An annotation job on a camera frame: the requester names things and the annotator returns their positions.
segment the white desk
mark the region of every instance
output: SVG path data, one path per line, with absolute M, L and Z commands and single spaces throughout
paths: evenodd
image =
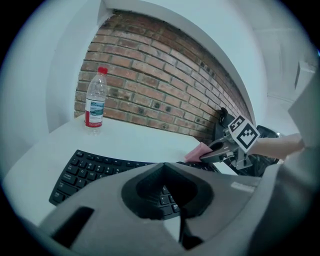
M 2 186 L 14 211 L 38 226 L 55 208 L 49 197 L 76 150 L 116 159 L 161 163 L 184 161 L 184 156 L 198 144 L 191 136 L 108 118 L 103 119 L 101 134 L 91 136 L 84 129 L 82 115 L 34 145 L 11 168 Z M 216 167 L 223 174 L 235 175 L 224 163 L 217 163 Z M 180 218 L 169 219 L 165 225 L 177 227 L 179 232 Z

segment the pink cloth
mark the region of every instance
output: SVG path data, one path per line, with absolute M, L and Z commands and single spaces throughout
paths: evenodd
M 201 162 L 200 157 L 206 153 L 212 152 L 212 149 L 201 142 L 194 150 L 184 156 L 186 162 Z

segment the keyboard key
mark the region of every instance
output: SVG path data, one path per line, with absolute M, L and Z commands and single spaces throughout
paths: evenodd
M 166 186 L 163 186 L 162 188 L 162 193 L 165 195 L 165 194 L 170 194 L 170 192 L 168 191 L 167 187 Z
M 119 168 L 115 168 L 114 169 L 114 174 L 119 174 L 119 173 L 122 173 L 122 170 L 119 169 Z
M 112 175 L 114 174 L 114 169 L 112 167 L 106 167 L 104 173 L 108 175 Z
M 76 158 L 73 158 L 70 164 L 72 164 L 73 166 L 77 166 L 79 164 L 79 160 Z
M 86 180 L 80 178 L 78 179 L 75 185 L 79 188 L 83 188 L 86 185 L 86 183 L 87 183 Z
M 86 170 L 80 170 L 79 171 L 79 177 L 81 177 L 81 178 L 85 178 L 86 176 L 87 176 L 87 173 L 88 173 L 88 171 L 86 171 Z
M 96 169 L 95 169 L 95 171 L 96 171 L 97 173 L 103 173 L 104 170 L 105 170 L 105 168 L 104 168 L 103 166 L 101 166 L 101 165 L 98 165 L 98 166 L 96 167 Z
M 172 195 L 169 195 L 169 199 L 170 199 L 170 203 L 175 203 L 174 198 L 172 197 Z
M 103 157 L 101 157 L 101 156 L 96 156 L 96 157 L 95 157 L 95 161 L 96 161 L 96 162 L 99 162 L 99 163 L 102 163 L 102 162 L 104 161 L 104 159 L 103 159 Z
M 61 180 L 71 185 L 74 185 L 76 183 L 76 177 L 68 173 L 64 173 Z
M 86 159 L 95 160 L 95 157 L 94 157 L 92 154 L 88 154 L 88 156 L 86 157 Z
M 112 164 L 112 159 L 110 159 L 110 158 L 108 158 L 108 157 L 105 157 L 105 158 L 103 159 L 103 162 L 104 162 L 105 164 L 111 165 L 111 164 Z
M 68 167 L 66 168 L 66 171 L 70 174 L 77 175 L 78 168 L 69 164 Z
M 179 206 L 177 204 L 173 204 L 171 206 L 174 213 L 180 212 Z
M 90 181 L 95 181 L 97 178 L 97 174 L 93 171 L 88 171 L 88 177 L 87 179 Z
M 86 161 L 81 161 L 80 164 L 79 164 L 80 168 L 86 168 L 86 166 L 87 166 L 87 162 Z
M 161 207 L 160 209 L 163 211 L 164 216 L 172 214 L 170 206 Z
M 63 182 L 59 183 L 59 186 L 57 189 L 63 193 L 66 193 L 69 196 L 72 196 L 74 193 L 78 191 L 78 189 L 76 189 L 75 187 L 64 184 Z
M 126 162 L 125 165 L 128 166 L 128 167 L 134 167 L 135 166 L 135 164 L 133 162 Z
M 121 166 L 121 161 L 119 161 L 119 160 L 114 160 L 113 161 L 113 164 L 115 165 L 115 166 Z
M 59 192 L 55 192 L 53 195 L 53 200 L 57 203 L 61 203 L 65 199 L 65 196 L 63 194 L 60 194 Z
M 103 177 L 106 177 L 107 175 L 105 175 L 105 174 L 98 174 L 98 179 L 101 179 L 101 178 L 103 178 Z
M 89 163 L 89 164 L 88 164 L 88 167 L 87 167 L 86 169 L 89 170 L 89 171 L 94 171 L 95 168 L 96 168 L 96 165 L 95 165 L 95 164 Z
M 162 205 L 167 205 L 167 204 L 169 204 L 169 199 L 168 199 L 168 197 L 165 195 L 165 196 L 161 196 L 160 197 L 160 203 L 162 204 Z

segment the red bottle cap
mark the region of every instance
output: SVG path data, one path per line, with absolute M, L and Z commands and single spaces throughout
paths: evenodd
M 108 73 L 108 69 L 106 67 L 100 66 L 98 67 L 98 72 L 106 75 Z

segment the black object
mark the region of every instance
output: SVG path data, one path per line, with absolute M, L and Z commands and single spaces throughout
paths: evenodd
M 57 180 L 49 202 L 56 206 L 95 180 L 150 164 L 153 163 L 114 159 L 77 150 Z M 218 172 L 213 165 L 203 162 L 179 162 L 179 164 L 210 172 Z M 163 214 L 165 220 L 179 216 L 179 208 L 173 207 L 176 205 L 176 201 L 166 186 L 160 188 L 157 198 L 156 206 L 165 212 Z

